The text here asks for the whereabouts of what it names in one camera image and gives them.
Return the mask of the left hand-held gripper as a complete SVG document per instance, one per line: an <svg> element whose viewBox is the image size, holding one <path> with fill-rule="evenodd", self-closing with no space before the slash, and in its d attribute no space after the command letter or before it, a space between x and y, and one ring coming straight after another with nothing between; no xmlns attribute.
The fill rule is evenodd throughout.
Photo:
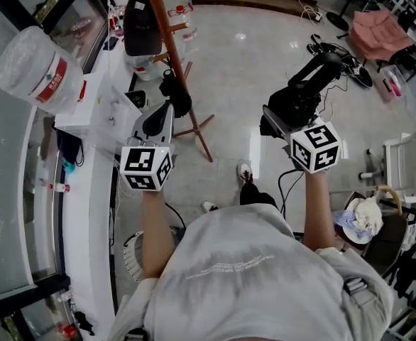
<svg viewBox="0 0 416 341"><path fill-rule="evenodd" d="M159 192L173 169L175 110L169 101L137 118L121 149L119 173L133 190Z"/></svg>

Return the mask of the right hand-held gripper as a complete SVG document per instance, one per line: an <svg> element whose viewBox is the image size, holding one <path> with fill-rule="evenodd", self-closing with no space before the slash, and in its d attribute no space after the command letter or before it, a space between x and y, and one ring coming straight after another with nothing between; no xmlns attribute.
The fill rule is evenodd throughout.
<svg viewBox="0 0 416 341"><path fill-rule="evenodd" d="M317 107L322 101L320 92L341 70L336 53L320 53L263 105L261 135L284 140L295 166L309 173L324 171L339 160L339 136Z"/></svg>

